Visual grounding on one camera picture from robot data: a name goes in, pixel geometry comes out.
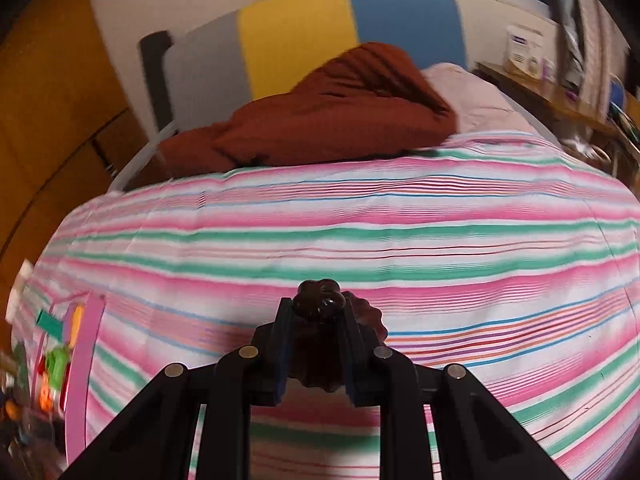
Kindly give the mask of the white product box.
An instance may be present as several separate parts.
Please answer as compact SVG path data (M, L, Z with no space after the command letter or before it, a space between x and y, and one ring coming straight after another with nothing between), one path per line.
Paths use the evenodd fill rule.
M544 36L536 29L520 25L506 28L504 69L514 75L541 80Z

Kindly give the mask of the yellow toy piece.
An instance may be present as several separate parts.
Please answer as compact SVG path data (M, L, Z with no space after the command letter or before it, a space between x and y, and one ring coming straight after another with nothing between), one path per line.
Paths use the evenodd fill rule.
M76 304L76 306L73 306L73 309L70 310L70 325L68 326L67 341L68 348L70 349L76 346L84 311L85 307L82 304Z

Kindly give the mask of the green plastic stand toy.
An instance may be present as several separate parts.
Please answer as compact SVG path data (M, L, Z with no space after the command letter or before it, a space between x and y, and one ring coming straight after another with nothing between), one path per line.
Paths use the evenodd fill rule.
M36 326L49 337L62 341L64 337L64 324L46 310L41 309L36 316Z

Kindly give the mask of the rust red blanket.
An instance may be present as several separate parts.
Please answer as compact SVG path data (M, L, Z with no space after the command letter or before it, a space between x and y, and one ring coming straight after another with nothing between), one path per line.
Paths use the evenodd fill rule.
M452 107L409 55L380 42L332 58L289 92L250 102L225 122L158 147L175 178L248 167L395 157L457 130Z

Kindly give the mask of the green white round toy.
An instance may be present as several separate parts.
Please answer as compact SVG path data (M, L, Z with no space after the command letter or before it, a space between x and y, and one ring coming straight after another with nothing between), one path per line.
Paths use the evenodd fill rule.
M49 386L60 391L70 366L70 350L66 346L57 346L46 353L44 368L48 376Z

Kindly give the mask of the wooden side table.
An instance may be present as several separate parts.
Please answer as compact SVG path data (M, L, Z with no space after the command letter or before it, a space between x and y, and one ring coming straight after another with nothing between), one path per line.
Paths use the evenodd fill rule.
M567 120L605 136L617 136L618 130L612 122L601 119L594 107L570 96L558 84L514 75L491 63L477 63L474 74L494 84L548 128L555 122Z

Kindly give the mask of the grey yellow blue headboard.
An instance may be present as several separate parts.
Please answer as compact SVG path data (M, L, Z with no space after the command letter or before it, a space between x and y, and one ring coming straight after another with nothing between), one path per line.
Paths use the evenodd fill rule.
M188 32L167 50L172 122L180 131L223 122L365 42L401 48L420 70L466 64L456 0L262 0Z

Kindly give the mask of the pink pillow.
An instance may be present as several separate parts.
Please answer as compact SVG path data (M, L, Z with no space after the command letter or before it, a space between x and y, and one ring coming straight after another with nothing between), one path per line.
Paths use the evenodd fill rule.
M438 63L422 76L450 105L457 117L457 133L537 130L496 86L452 63Z

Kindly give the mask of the striped bed cover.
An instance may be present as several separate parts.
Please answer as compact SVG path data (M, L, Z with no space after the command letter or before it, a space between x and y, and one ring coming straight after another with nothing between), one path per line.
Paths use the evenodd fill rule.
M12 339L35 359L39 311L104 297L93 439L166 364L217 361L322 278L414 362L465 365L567 477L605 478L638 429L638 200L535 133L97 197L44 248Z

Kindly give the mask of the dark brown flower toy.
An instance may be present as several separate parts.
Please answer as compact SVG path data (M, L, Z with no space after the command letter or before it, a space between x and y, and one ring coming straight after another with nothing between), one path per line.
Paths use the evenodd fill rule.
M306 388L332 393L343 387L345 346L342 322L346 307L352 308L356 322L375 332L384 342L388 330L380 309L349 290L341 290L336 281L304 281L293 298L291 353L288 377Z

